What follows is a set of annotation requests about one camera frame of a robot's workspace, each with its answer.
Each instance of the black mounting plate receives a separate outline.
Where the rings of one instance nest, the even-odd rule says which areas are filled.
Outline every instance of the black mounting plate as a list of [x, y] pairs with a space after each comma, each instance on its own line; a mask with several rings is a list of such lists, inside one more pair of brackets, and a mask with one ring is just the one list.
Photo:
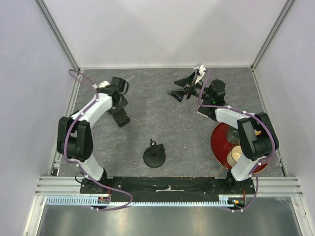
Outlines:
[[[254, 194], [252, 179], [241, 188], [229, 190], [224, 178], [216, 177], [113, 177], [107, 186], [130, 193], [134, 202], [216, 202], [221, 194]], [[108, 194], [92, 181], [82, 180], [81, 194]], [[126, 194], [110, 191], [111, 201], [128, 202]]]

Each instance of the red plate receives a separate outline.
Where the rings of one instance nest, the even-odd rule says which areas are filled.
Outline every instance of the red plate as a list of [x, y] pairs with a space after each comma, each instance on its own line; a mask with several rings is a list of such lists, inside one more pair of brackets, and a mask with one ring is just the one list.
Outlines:
[[[216, 159], [221, 163], [221, 165], [230, 170], [232, 169], [232, 167], [227, 162], [227, 155], [236, 145], [231, 144], [226, 139], [226, 133], [229, 127], [230, 126], [225, 123], [220, 123], [216, 126], [211, 135], [211, 148], [213, 154], [215, 155]], [[268, 163], [257, 166], [253, 174], [257, 174], [258, 172], [262, 171], [266, 168], [267, 165]]]

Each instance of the white backdrop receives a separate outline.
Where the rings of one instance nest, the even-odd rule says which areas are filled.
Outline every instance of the white backdrop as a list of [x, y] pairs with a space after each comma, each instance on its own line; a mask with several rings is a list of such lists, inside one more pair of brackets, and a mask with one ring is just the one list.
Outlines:
[[285, 169], [315, 219], [315, 2], [298, 0], [257, 67]]
[[47, 175], [73, 79], [32, 0], [0, 7], [0, 230], [20, 236], [39, 177]]
[[250, 65], [285, 0], [45, 0], [81, 67]]

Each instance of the metal floor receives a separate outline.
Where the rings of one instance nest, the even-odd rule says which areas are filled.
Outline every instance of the metal floor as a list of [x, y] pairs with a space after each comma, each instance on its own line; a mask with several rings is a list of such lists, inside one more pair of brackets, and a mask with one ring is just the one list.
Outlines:
[[[166, 92], [177, 88], [175, 80], [192, 73], [192, 69], [107, 69], [84, 71], [97, 84], [113, 76], [130, 83], [126, 95], [126, 112], [131, 122], [119, 128], [104, 114], [93, 127], [94, 156], [109, 176], [226, 176], [226, 169], [215, 159], [210, 137], [218, 124], [197, 114], [197, 98], [179, 103]], [[226, 83], [226, 102], [247, 112], [262, 112], [252, 72], [249, 68], [213, 68], [209, 83], [221, 79]], [[93, 97], [84, 86], [79, 89], [75, 110], [83, 108]], [[151, 169], [143, 162], [143, 152], [150, 139], [163, 143], [166, 162]], [[63, 160], [60, 176], [74, 176], [79, 170]], [[282, 176], [275, 157], [258, 174]]]
[[301, 236], [290, 198], [257, 198], [243, 213], [217, 207], [148, 207], [96, 212], [46, 206], [37, 236]]

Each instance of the cable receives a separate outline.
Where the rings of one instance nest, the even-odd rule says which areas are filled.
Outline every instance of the cable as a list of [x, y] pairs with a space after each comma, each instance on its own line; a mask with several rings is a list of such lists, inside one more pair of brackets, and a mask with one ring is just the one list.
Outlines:
[[79, 184], [82, 184], [82, 182], [80, 182], [77, 177], [78, 177], [78, 174], [82, 174], [84, 176], [84, 173], [83, 172], [78, 172], [75, 176], [74, 176], [74, 180], [77, 181]]
[[[270, 141], [271, 141], [271, 148], [272, 148], [271, 153], [270, 153], [266, 158], [260, 159], [260, 162], [257, 162], [256, 165], [254, 165], [254, 167], [251, 169], [251, 171], [250, 171], [250, 173], [249, 173], [249, 174], [251, 175], [251, 174], [253, 173], [253, 171], [256, 169], [256, 167], [257, 167], [260, 163], [263, 163], [263, 162], [268, 161], [271, 157], [273, 157], [273, 156], [275, 155], [275, 153], [276, 153], [276, 145], [275, 145], [275, 141], [274, 141], [274, 139], [273, 139], [273, 137], [272, 137], [272, 134], [271, 134], [271, 132], [269, 131], [269, 129], [265, 126], [265, 124], [264, 124], [260, 119], [258, 119], [257, 117], [253, 116], [253, 115], [250, 114], [250, 113], [242, 112], [242, 111], [240, 111], [240, 110], [237, 110], [237, 109], [232, 108], [232, 107], [229, 107], [229, 106], [216, 106], [216, 105], [204, 105], [204, 104], [202, 104], [201, 96], [202, 96], [202, 93], [203, 93], [203, 91], [204, 91], [204, 89], [205, 89], [205, 87], [206, 87], [206, 85], [207, 85], [207, 82], [208, 82], [208, 80], [209, 80], [209, 78], [210, 78], [210, 70], [204, 70], [204, 72], [208, 72], [208, 76], [207, 76], [207, 78], [205, 79], [205, 82], [203, 83], [202, 88], [201, 88], [201, 90], [200, 90], [200, 94], [199, 94], [199, 97], [198, 97], [198, 104], [199, 104], [199, 106], [201, 106], [201, 107], [212, 107], [212, 108], [223, 108], [223, 109], [232, 110], [232, 111], [234, 111], [234, 112], [237, 112], [237, 113], [240, 113], [240, 114], [244, 114], [244, 115], [246, 115], [246, 116], [249, 116], [249, 117], [253, 118], [254, 120], [256, 120], [256, 121], [258, 122], [258, 124], [260, 124], [260, 125], [262, 126], [262, 128], [266, 131], [266, 133], [267, 133], [267, 135], [268, 135], [268, 137], [269, 137], [269, 139], [270, 139]], [[239, 212], [239, 211], [242, 212], [243, 210], [247, 209], [247, 208], [253, 203], [253, 201], [255, 200], [255, 198], [256, 198], [256, 196], [257, 196], [257, 193], [258, 193], [258, 177], [256, 177], [256, 191], [255, 191], [254, 197], [252, 198], [252, 200], [250, 201], [250, 203], [249, 203], [247, 206], [245, 206], [243, 209], [235, 210], [235, 211], [236, 211], [236, 212]]]
[[[77, 79], [77, 77], [76, 77], [75, 75], [73, 75], [71, 72], [75, 72], [75, 73], [77, 73], [77, 74], [79, 74], [79, 75], [82, 75], [84, 78], [86, 78], [86, 79], [91, 83], [91, 85], [87, 85], [86, 83], [80, 81], [80, 80]], [[70, 125], [70, 127], [69, 127], [69, 129], [68, 129], [67, 135], [66, 135], [66, 137], [65, 137], [63, 155], [65, 156], [65, 159], [66, 159], [66, 162], [67, 162], [67, 163], [73, 163], [73, 162], [70, 162], [70, 161], [68, 160], [68, 156], [67, 156], [67, 147], [68, 147], [68, 141], [69, 141], [69, 138], [70, 138], [71, 131], [72, 131], [73, 127], [75, 126], [76, 122], [83, 116], [83, 114], [86, 113], [87, 110], [90, 109], [90, 108], [97, 102], [97, 100], [98, 100], [98, 93], [97, 93], [96, 89], [93, 87], [93, 86], [96, 85], [96, 84], [94, 84], [94, 83], [92, 82], [92, 80], [91, 80], [90, 78], [88, 78], [86, 75], [84, 75], [83, 73], [81, 73], [81, 72], [79, 72], [79, 71], [76, 71], [76, 70], [73, 70], [73, 69], [70, 69], [70, 70], [69, 70], [69, 74], [70, 74], [76, 81], [78, 81], [79, 83], [81, 83], [81, 84], [83, 84], [83, 85], [89, 87], [89, 88], [95, 93], [95, 99], [93, 100], [93, 102], [91, 102], [90, 105], [87, 106], [87, 107], [82, 111], [82, 113], [79, 114], [78, 117], [72, 122], [72, 124]], [[92, 207], [92, 209], [101, 210], [101, 211], [118, 210], [118, 209], [126, 208], [126, 207], [127, 207], [128, 205], [130, 205], [131, 202], [133, 201], [133, 197], [132, 197], [132, 195], [131, 195], [130, 193], [125, 192], [125, 191], [120, 190], [120, 189], [108, 187], [108, 186], [106, 186], [106, 185], [104, 185], [104, 184], [98, 182], [97, 180], [93, 179], [92, 177], [90, 177], [82, 168], [81, 168], [81, 170], [82, 170], [82, 172], [83, 172], [83, 174], [84, 174], [84, 176], [85, 176], [86, 178], [89, 178], [89, 180], [93, 181], [93, 182], [96, 183], [98, 186], [101, 186], [101, 187], [103, 187], [103, 188], [106, 188], [106, 189], [109, 189], [109, 190], [113, 190], [113, 191], [116, 191], [116, 192], [124, 193], [124, 194], [126, 194], [126, 195], [128, 195], [128, 196], [130, 197], [129, 202], [126, 203], [126, 204], [124, 204], [124, 205], [122, 205], [122, 206], [117, 206], [117, 207], [109, 208], [109, 209], [98, 209], [98, 208]]]

